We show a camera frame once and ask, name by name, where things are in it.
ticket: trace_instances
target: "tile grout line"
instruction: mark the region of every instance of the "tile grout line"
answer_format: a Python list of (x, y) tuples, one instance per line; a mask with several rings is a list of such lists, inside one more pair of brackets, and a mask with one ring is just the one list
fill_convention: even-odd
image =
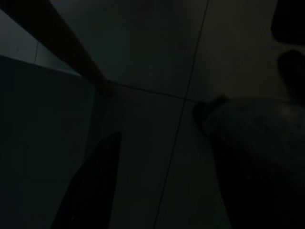
[(109, 82), (111, 84), (113, 84), (113, 85), (117, 85), (117, 86), (121, 86), (121, 87), (126, 87), (126, 88), (130, 88), (130, 89), (134, 89), (134, 90), (139, 90), (139, 91), (142, 91), (142, 92), (163, 95), (163, 96), (167, 96), (167, 97), (170, 97), (170, 98), (186, 100), (186, 101), (189, 101), (189, 102), (195, 102), (195, 103), (199, 103), (200, 102), (200, 101), (197, 101), (197, 100), (194, 100), (194, 99), (187, 99), (187, 98), (183, 98), (183, 97), (176, 96), (176, 95), (171, 95), (171, 94), (166, 94), (166, 93), (161, 93), (161, 92), (150, 91), (150, 90), (147, 90), (147, 89), (142, 89), (140, 87), (124, 85), (124, 84), (121, 84), (121, 83), (115, 83), (115, 82), (111, 82), (111, 81), (109, 81)]
[(181, 126), (181, 121), (182, 121), (182, 117), (183, 117), (183, 111), (184, 111), (185, 103), (186, 103), (186, 100), (184, 99), (182, 109), (181, 109), (181, 113), (180, 113), (180, 117), (179, 117), (178, 128), (177, 128), (175, 139), (174, 139), (174, 142), (173, 142), (173, 147), (172, 147), (172, 151), (171, 151), (169, 165), (168, 165), (167, 170), (166, 170), (165, 181), (164, 181), (162, 191), (161, 191), (161, 197), (160, 197), (160, 201), (159, 201), (159, 204), (158, 204), (157, 214), (156, 214), (156, 217), (155, 217), (155, 220), (154, 220), (154, 223), (153, 223), (153, 229), (155, 229), (157, 221), (158, 221), (158, 216), (159, 216), (159, 212), (160, 212), (160, 208), (161, 208), (161, 204), (162, 204), (162, 200), (163, 200), (163, 194), (164, 194), (164, 191), (165, 191), (165, 188), (166, 188), (167, 178), (168, 178), (170, 168), (171, 168), (171, 164), (172, 164), (173, 153), (174, 153), (174, 150), (175, 150), (175, 146), (176, 146), (176, 142), (177, 142), (177, 139), (178, 139), (178, 134), (179, 134), (180, 126)]
[(210, 0), (207, 0), (205, 10), (204, 10), (204, 13), (203, 13), (203, 19), (202, 19), (202, 22), (201, 22), (199, 36), (198, 36), (198, 40), (197, 40), (197, 43), (196, 43), (196, 48), (195, 48), (195, 52), (194, 52), (194, 56), (193, 56), (193, 64), (192, 64), (192, 68), (191, 68), (190, 78), (189, 78), (187, 88), (186, 88), (186, 93), (185, 93), (185, 96), (184, 96), (185, 99), (186, 99), (186, 97), (189, 93), (189, 89), (190, 89), (190, 86), (191, 86), (192, 76), (193, 76), (193, 73), (194, 73), (194, 68), (195, 68), (195, 63), (196, 63), (196, 56), (197, 56), (197, 53), (198, 53), (199, 43), (200, 43), (200, 39), (201, 39), (202, 31), (203, 31), (203, 25), (204, 25), (206, 13), (207, 13), (207, 10), (208, 10), (208, 7), (209, 7), (209, 3), (210, 3)]
[(188, 95), (191, 80), (192, 80), (192, 75), (193, 75), (193, 71), (194, 71), (194, 67), (195, 67), (196, 56), (197, 56), (197, 52), (198, 52), (198, 47), (199, 47), (199, 43), (200, 43), (200, 39), (201, 39), (201, 35), (202, 35), (202, 30), (203, 30), (203, 24), (204, 24), (205, 16), (206, 16), (207, 9), (208, 9), (208, 6), (209, 6), (209, 2), (210, 2), (210, 0), (207, 0), (206, 7), (205, 7), (205, 10), (204, 10), (203, 20), (202, 20), (202, 23), (201, 23), (201, 28), (200, 28), (200, 31), (199, 31), (199, 36), (198, 36), (198, 40), (197, 40), (197, 44), (196, 44), (196, 48), (195, 48), (195, 52), (194, 52), (193, 64), (192, 64), (192, 69), (191, 69), (191, 73), (190, 73), (190, 78), (188, 80), (186, 93), (185, 93), (185, 96), (183, 98), (183, 105), (182, 105), (182, 110), (181, 110), (180, 117), (179, 117), (178, 128), (177, 128), (177, 132), (176, 132), (176, 135), (175, 135), (173, 148), (172, 148), (172, 151), (171, 151), (169, 165), (168, 165), (167, 170), (166, 170), (165, 181), (164, 181), (163, 188), (162, 188), (162, 191), (161, 191), (161, 197), (160, 197), (160, 201), (159, 201), (159, 204), (158, 204), (155, 220), (154, 220), (154, 223), (153, 223), (153, 229), (155, 229), (156, 225), (157, 225), (157, 221), (158, 221), (158, 217), (159, 217), (159, 213), (160, 213), (160, 208), (161, 208), (161, 204), (162, 204), (162, 200), (163, 200), (163, 195), (164, 195), (165, 188), (166, 188), (167, 179), (168, 179), (168, 175), (169, 175), (170, 168), (171, 168), (171, 165), (172, 165), (173, 153), (174, 153), (174, 150), (175, 150), (175, 147), (176, 147), (178, 134), (179, 134), (179, 130), (180, 130), (181, 122), (182, 122), (184, 107), (185, 107), (186, 101), (192, 101), (192, 100), (187, 99), (187, 95)]

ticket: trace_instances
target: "white tile floor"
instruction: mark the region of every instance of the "white tile floor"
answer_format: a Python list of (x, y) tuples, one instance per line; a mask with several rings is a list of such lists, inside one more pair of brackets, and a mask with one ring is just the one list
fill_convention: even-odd
[[(229, 228), (189, 100), (221, 94), (287, 100), (276, 60), (300, 48), (271, 36), (277, 0), (207, 2), (52, 1), (110, 80), (147, 91), (115, 86), (115, 98), (101, 105), (102, 133), (119, 130), (124, 139), (111, 228)], [(0, 18), (0, 55), (70, 71), (42, 45), (36, 52), (37, 42), (3, 12)]]

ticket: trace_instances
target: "pant leg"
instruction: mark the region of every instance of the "pant leg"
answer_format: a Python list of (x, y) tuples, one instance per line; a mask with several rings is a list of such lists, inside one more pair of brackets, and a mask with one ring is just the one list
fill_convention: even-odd
[(304, 228), (304, 108), (233, 100), (212, 109), (202, 128), (233, 229)]

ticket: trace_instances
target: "floor tile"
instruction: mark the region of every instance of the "floor tile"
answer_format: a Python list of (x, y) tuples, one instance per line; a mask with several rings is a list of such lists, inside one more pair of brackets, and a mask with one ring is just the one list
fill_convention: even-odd
[(206, 0), (54, 0), (106, 78), (185, 96)]
[(152, 229), (178, 128), (183, 100), (114, 86), (96, 103), (88, 146), (122, 133), (111, 229)]
[(213, 154), (186, 102), (156, 229), (229, 229)]
[(210, 0), (188, 98), (207, 102), (224, 94), (287, 99), (277, 59), (295, 47), (272, 37), (276, 3)]
[(37, 41), (0, 10), (0, 55), (34, 63)]

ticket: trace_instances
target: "leg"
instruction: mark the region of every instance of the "leg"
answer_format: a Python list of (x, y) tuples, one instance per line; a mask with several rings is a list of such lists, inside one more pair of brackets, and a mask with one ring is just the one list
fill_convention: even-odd
[(108, 94), (108, 83), (48, 0), (0, 0), (0, 9), (53, 54)]
[(303, 228), (305, 108), (267, 99), (197, 106), (234, 229)]

